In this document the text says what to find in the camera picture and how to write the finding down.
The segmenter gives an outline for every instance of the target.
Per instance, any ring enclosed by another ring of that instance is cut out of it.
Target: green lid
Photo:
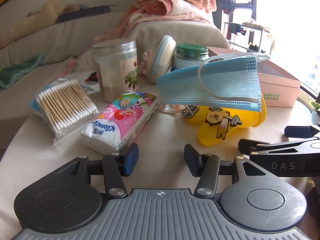
[[[204,60],[209,53],[208,48],[195,44],[179,44],[176,48],[177,56],[185,59]]]

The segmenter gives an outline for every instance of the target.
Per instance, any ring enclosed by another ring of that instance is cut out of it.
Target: table surface
[[[78,73],[80,82],[86,73]],[[158,96],[155,85],[150,85],[146,77],[140,77],[142,92]],[[100,92],[90,94],[98,109],[108,103],[101,99]],[[197,124],[186,122],[181,114],[165,114],[155,111],[135,138],[139,145],[139,159],[132,176],[125,177],[124,183],[130,192],[132,188],[191,188],[193,191],[198,178],[191,176],[183,158],[183,148],[190,143],[199,153],[212,153],[221,160],[232,161],[239,155],[237,143],[241,138],[267,141],[270,143],[288,141],[284,136],[287,125],[311,124],[309,110],[296,101],[293,108],[268,107],[266,121],[256,128],[236,129],[213,146],[203,146],[196,138]],[[57,149],[53,144],[54,135],[41,118],[30,115],[12,140],[0,162],[0,239],[9,240],[21,230],[14,214],[13,202],[25,187],[80,155],[90,160],[101,159],[102,155],[85,147],[80,132],[75,142],[65,149]],[[285,178],[301,192],[312,186],[307,178]],[[219,176],[217,192],[231,184],[231,176]],[[103,176],[93,176],[92,185],[104,192]],[[300,226],[310,237],[318,237],[319,227],[307,213]]]

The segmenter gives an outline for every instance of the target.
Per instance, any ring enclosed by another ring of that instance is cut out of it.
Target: flower pot
[[[311,122],[315,125],[318,125],[318,123],[320,122],[320,116],[317,115],[315,110],[313,110],[311,113]]]

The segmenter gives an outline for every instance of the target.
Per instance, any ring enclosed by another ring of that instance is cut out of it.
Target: kleenex logo
[[[92,122],[92,124],[95,125],[95,126],[98,126],[98,127],[102,128],[102,129],[104,129],[106,132],[107,132],[107,131],[109,131],[109,132],[110,132],[110,131],[112,131],[112,132],[115,131],[115,126],[114,126],[114,125],[102,124],[102,123],[100,123],[100,122],[98,122],[98,121],[94,121],[94,122]]]

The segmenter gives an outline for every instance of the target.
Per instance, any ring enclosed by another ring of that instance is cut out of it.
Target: cartoon girl with red hair
[[[122,120],[124,119],[125,116],[130,116],[133,113],[134,116],[137,115],[136,111],[134,110],[124,110],[124,111],[120,111],[120,110],[115,110],[113,113],[113,117],[116,118],[117,120]]]

